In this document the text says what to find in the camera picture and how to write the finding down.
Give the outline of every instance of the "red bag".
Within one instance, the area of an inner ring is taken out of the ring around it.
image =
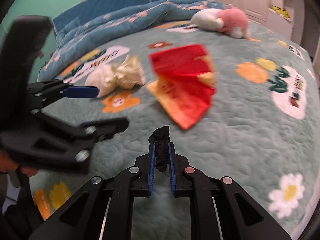
[[[181,128],[194,125],[211,106],[215,70],[204,47],[187,45],[149,55],[158,80],[147,85]]]

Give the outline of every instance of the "headboard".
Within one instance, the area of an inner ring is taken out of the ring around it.
[[[54,31],[57,34],[64,26],[76,17],[80,24],[109,12],[120,10],[124,7],[146,4],[156,0],[86,0],[64,11],[53,19]]]

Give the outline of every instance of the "blue gripper pad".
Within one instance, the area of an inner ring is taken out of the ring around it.
[[[170,186],[171,186],[171,193],[172,195],[176,194],[176,173],[174,171],[173,165],[173,158],[172,158],[172,151],[171,145],[169,143],[169,174],[170,174]]]
[[[156,154],[155,154],[155,144],[153,144],[152,148],[152,154],[151,154],[151,160],[150,160],[150,170],[149,170],[149,179],[148,179],[148,191],[149,191],[149,196],[152,195],[152,190],[153,190],[153,179],[155,176],[155,166],[156,166]]]
[[[70,86],[64,89],[62,93],[67,98],[96,98],[99,89],[97,87]]]

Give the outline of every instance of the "orange flower print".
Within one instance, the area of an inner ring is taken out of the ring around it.
[[[102,109],[102,112],[118,113],[126,108],[140,104],[141,100],[140,98],[132,98],[130,91],[123,91],[115,96],[107,97],[102,103],[106,106]]]
[[[157,43],[153,43],[153,44],[148,45],[148,48],[149,49],[157,49],[157,48],[163,48],[163,47],[172,46],[172,45],[173,45],[172,43],[167,43],[166,41],[159,41]]]
[[[69,65],[68,67],[65,68],[64,71],[61,72],[61,76],[65,77],[66,75],[68,75],[71,71],[73,71],[76,67],[78,67],[80,65],[80,61],[75,61],[74,63],[72,63],[71,65]]]
[[[257,40],[257,39],[252,39],[252,38],[248,38],[248,41],[255,41],[255,42],[259,42],[261,40]]]
[[[191,23],[190,21],[178,21],[178,22],[170,22],[170,23],[164,23],[161,25],[158,25],[154,27],[154,29],[164,29],[164,28],[171,28],[176,25],[185,24],[185,23]]]
[[[245,79],[258,84],[267,82],[269,78],[267,71],[259,65],[251,62],[238,64],[238,68],[235,71]]]
[[[40,189],[34,192],[33,199],[35,200],[43,220],[47,220],[50,217],[51,206],[44,190]]]

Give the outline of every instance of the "black cloth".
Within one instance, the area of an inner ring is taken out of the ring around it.
[[[155,144],[156,168],[164,172],[169,163],[169,126],[156,129],[149,137],[149,143]]]

